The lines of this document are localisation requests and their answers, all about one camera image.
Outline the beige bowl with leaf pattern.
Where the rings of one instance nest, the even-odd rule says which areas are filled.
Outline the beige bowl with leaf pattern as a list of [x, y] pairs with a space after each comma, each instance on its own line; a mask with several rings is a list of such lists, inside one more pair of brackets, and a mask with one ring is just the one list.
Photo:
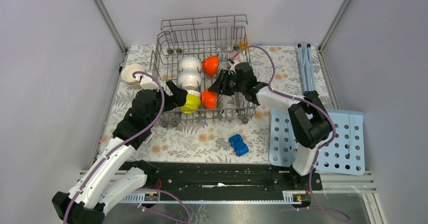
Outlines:
[[126, 66], [121, 71], [122, 80], [128, 85], [139, 84], [139, 78], [136, 79], [135, 76], [133, 76], [133, 73], [137, 72], [137, 71], [144, 72], [145, 67], [143, 65], [140, 65], [140, 64], [130, 64], [130, 65]]

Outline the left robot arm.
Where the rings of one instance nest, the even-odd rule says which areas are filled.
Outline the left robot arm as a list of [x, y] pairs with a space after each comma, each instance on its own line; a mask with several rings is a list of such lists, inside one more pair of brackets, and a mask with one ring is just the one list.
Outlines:
[[188, 92], [167, 81], [172, 95], [159, 89], [142, 89], [117, 124], [105, 150], [84, 177], [68, 192], [57, 192], [52, 203], [64, 223], [102, 223], [106, 214], [134, 190], [151, 189], [156, 167], [135, 161], [128, 172], [110, 183], [117, 170], [151, 137], [151, 128], [165, 111], [186, 103]]

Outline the plain beige bowl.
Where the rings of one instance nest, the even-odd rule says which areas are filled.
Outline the plain beige bowl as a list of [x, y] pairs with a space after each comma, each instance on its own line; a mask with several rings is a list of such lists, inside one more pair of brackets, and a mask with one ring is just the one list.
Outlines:
[[140, 82], [139, 81], [132, 81], [132, 82], [127, 82], [127, 81], [123, 81], [125, 83], [125, 85], [127, 85], [128, 87], [131, 88], [141, 88], [140, 86]]

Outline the orange bowl front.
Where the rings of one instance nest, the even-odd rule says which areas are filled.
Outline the orange bowl front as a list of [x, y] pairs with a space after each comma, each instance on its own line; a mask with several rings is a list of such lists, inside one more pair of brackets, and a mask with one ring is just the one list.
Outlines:
[[217, 105], [217, 94], [205, 89], [201, 94], [201, 103], [206, 109], [215, 109]]

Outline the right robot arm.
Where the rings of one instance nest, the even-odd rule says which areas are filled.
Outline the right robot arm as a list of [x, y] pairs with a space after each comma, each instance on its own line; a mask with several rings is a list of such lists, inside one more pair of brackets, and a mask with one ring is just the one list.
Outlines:
[[222, 69], [208, 91], [227, 96], [241, 93], [255, 105], [284, 110], [299, 144], [291, 165], [294, 173], [289, 176], [290, 185], [301, 190], [309, 184], [308, 174], [313, 169], [316, 151], [334, 127], [316, 92], [294, 96], [274, 90], [268, 83], [257, 80], [248, 62], [235, 64], [229, 70]]

